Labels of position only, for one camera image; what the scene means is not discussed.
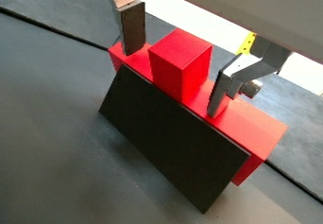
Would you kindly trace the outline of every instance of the red block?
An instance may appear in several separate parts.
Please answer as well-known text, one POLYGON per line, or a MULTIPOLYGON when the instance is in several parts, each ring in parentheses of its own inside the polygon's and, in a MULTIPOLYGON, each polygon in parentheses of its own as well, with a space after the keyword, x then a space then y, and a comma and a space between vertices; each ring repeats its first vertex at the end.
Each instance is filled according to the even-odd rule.
MULTIPOLYGON (((178 43, 183 43, 180 37, 178 37, 178 43)), ((108 49, 115 65, 127 64, 147 80, 152 81, 148 51, 150 45, 147 44, 140 51, 127 57, 120 43, 108 49)), ((216 118, 211 118, 207 115, 207 105, 214 85, 215 82, 207 79, 195 95, 182 101, 182 105, 250 152, 251 157, 232 180, 236 185, 240 185, 264 162, 288 127, 239 97, 235 100, 226 97, 224 100, 231 100, 228 107, 216 118)))
POLYGON ((208 77, 212 45, 176 29, 148 51, 154 84, 179 102, 188 100, 208 77))

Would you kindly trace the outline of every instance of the red rectangular block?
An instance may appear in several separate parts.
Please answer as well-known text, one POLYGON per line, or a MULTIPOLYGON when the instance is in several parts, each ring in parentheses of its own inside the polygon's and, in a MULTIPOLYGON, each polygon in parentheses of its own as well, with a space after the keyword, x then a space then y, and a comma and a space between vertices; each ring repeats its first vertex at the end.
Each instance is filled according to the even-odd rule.
POLYGON ((179 102, 188 100, 208 77, 212 45, 176 29, 148 51, 154 84, 179 102))

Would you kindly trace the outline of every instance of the dark gray floor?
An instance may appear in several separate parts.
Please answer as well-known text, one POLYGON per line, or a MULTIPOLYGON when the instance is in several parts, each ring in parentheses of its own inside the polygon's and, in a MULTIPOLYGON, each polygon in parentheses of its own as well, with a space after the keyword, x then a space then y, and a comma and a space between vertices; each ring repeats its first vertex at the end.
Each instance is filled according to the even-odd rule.
POLYGON ((108 0, 0 0, 0 7, 104 47, 119 35, 108 0))
MULTIPOLYGON (((109 47, 119 35, 108 0, 0 0, 0 7, 103 47, 109 47)), ((147 16, 150 43, 172 30, 174 26, 147 16)), ((232 57, 215 49, 212 79, 232 57)), ((282 78, 268 76, 262 81, 264 88, 252 104, 290 126, 268 160, 323 199, 323 100, 282 78)))
POLYGON ((99 115, 107 53, 0 14, 0 223, 320 223, 272 169, 202 215, 99 115))

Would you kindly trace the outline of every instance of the yellow clip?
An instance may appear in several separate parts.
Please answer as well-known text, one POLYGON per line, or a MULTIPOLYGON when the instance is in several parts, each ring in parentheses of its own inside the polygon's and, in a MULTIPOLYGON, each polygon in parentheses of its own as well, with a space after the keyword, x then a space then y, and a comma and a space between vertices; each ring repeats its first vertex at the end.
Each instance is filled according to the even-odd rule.
POLYGON ((252 44, 255 42, 255 39, 256 39, 256 33, 255 32, 250 32, 247 34, 247 37, 246 37, 242 45, 240 45, 240 48, 239 48, 239 50, 236 52, 236 55, 239 55, 239 54, 248 55, 250 54, 250 48, 251 48, 251 46, 252 46, 252 44))

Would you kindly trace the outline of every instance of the black panel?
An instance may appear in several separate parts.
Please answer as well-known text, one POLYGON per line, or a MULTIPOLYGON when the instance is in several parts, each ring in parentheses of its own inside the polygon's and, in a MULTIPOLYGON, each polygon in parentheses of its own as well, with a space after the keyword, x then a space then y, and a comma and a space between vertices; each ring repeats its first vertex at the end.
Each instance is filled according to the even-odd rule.
POLYGON ((204 213, 248 154, 125 66, 100 112, 204 213))

